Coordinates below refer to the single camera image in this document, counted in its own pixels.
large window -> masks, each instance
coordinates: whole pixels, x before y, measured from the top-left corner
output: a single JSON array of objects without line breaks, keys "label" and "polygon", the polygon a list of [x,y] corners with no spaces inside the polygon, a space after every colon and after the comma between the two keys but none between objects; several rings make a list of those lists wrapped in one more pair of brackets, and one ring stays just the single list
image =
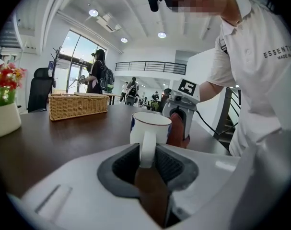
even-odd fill
[{"label": "large window", "polygon": [[76,79],[81,75],[87,77],[89,73],[86,67],[93,63],[94,57],[91,55],[98,49],[106,52],[98,44],[90,41],[89,39],[69,31],[62,45],[54,78],[56,80],[56,93],[74,93],[86,92],[87,86],[78,84]]}]

white flower pot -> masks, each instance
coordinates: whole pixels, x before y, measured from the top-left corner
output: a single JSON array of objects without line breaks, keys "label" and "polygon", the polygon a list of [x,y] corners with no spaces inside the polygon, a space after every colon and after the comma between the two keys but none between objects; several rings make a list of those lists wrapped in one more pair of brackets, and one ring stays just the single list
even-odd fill
[{"label": "white flower pot", "polygon": [[17,130],[21,126],[21,118],[16,103],[0,106],[0,137]]}]

black metal railing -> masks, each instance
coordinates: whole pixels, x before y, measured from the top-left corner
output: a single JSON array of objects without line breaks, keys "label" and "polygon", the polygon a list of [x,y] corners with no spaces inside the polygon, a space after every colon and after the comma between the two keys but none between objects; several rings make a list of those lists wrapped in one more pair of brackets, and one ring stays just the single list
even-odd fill
[{"label": "black metal railing", "polygon": [[186,74],[186,65],[161,61],[129,61],[116,63],[116,71],[161,71],[175,74]]}]

wicker basket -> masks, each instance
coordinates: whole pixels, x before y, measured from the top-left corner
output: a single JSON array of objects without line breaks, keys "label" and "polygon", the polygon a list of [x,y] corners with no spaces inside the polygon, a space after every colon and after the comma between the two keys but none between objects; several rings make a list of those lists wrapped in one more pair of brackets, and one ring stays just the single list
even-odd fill
[{"label": "wicker basket", "polygon": [[109,97],[102,94],[50,94],[50,120],[61,120],[72,117],[105,113]]}]

potted flower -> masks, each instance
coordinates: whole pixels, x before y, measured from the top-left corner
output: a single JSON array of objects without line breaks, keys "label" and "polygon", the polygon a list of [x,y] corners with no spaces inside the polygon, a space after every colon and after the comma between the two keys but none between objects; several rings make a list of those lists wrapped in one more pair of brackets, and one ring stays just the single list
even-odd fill
[{"label": "potted flower", "polygon": [[13,63],[0,65],[0,137],[21,126],[20,115],[14,102],[16,88],[21,86],[25,69],[16,68]]}]

